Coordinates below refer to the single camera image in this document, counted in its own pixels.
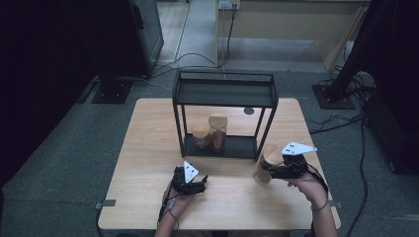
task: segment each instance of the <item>shelf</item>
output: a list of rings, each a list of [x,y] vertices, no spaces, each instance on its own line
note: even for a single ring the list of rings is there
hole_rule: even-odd
[[[173,84],[172,100],[182,157],[193,155],[250,158],[257,161],[277,110],[278,99],[274,73],[178,69]],[[209,149],[203,150],[194,144],[194,137],[188,132],[185,118],[186,106],[261,108],[262,112],[254,136],[228,134],[225,150],[217,153]],[[271,112],[258,147],[256,137],[265,109],[271,109]],[[180,119],[183,121],[183,132]]]
[[[209,148],[199,148],[194,144],[194,137],[190,133],[185,138],[185,155],[254,159],[256,152],[257,144],[253,136],[227,135],[225,150],[222,153],[213,152]]]
[[[203,74],[210,79],[190,77]],[[225,80],[220,77],[223,74],[233,79]],[[178,105],[271,108],[278,103],[275,80],[268,73],[182,71],[177,75],[173,96]]]

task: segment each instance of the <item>floor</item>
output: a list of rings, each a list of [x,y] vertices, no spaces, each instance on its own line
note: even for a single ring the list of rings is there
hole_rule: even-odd
[[[215,1],[165,1],[158,7],[165,46],[159,65],[212,67],[215,63]],[[229,18],[220,14],[220,20]],[[351,49],[348,43],[345,55]],[[226,55],[227,38],[218,39],[218,61]],[[341,55],[337,65],[343,65]],[[229,43],[225,69],[326,72],[311,40],[235,39]]]

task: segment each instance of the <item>human hand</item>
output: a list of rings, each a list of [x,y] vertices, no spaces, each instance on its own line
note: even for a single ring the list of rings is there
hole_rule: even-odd
[[[179,218],[181,216],[181,214],[186,209],[188,204],[194,198],[194,196],[181,196],[181,195],[179,195],[178,192],[176,192],[173,188],[171,188],[170,183],[167,186],[166,191],[164,192],[162,202],[164,202],[166,197],[168,198],[168,202],[166,204],[165,211],[167,211],[169,206],[172,205],[171,202],[174,201],[173,205],[171,206],[171,213],[176,218]]]
[[[177,224],[179,227],[179,217],[192,201],[194,196],[181,196],[176,192],[171,183],[163,194],[162,206],[158,220],[158,227],[154,237],[169,237],[173,226]]]
[[[312,167],[308,166],[308,170],[316,173]],[[298,179],[284,179],[289,182],[289,187],[297,187],[300,192],[305,194],[305,197],[311,201],[313,208],[319,208],[327,202],[328,196],[324,191],[323,186],[309,173],[305,173]]]

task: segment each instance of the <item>forearm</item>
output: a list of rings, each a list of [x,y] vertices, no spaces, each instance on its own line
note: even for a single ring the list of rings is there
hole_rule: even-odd
[[[317,237],[337,237],[335,221],[328,200],[312,202],[313,227]]]
[[[184,204],[178,204],[175,202],[174,206],[169,210],[169,206],[166,206],[164,215],[160,219],[157,230],[154,237],[168,237],[171,235],[172,230],[178,226],[178,218],[181,216],[186,206]]]
[[[166,213],[161,218],[154,237],[169,237],[173,227],[177,224],[177,220],[170,213]]]

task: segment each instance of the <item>controller strap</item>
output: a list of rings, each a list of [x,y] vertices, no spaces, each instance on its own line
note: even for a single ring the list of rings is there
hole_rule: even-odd
[[[167,196],[164,198],[163,203],[162,203],[162,205],[160,207],[160,212],[158,214],[157,225],[160,223],[161,218],[163,218],[164,209],[166,208],[166,205],[167,205],[167,202],[169,201],[169,199],[172,199],[172,198],[175,198],[176,197],[176,196],[174,196],[174,197],[170,197],[169,198],[170,193],[172,192],[172,189],[173,189],[173,181],[170,182],[169,191],[167,192]]]
[[[320,185],[323,187],[324,191],[326,192],[326,197],[329,198],[329,188],[326,185],[326,182],[324,182],[323,177],[321,177],[321,175],[318,173],[317,169],[314,168],[312,165],[307,164],[308,166],[310,166],[313,170],[315,170],[314,172],[311,172],[307,169],[307,173],[310,174],[312,177],[314,177],[314,179],[320,183]],[[315,235],[315,231],[314,231],[314,225],[313,222],[311,221],[311,237],[316,237]]]

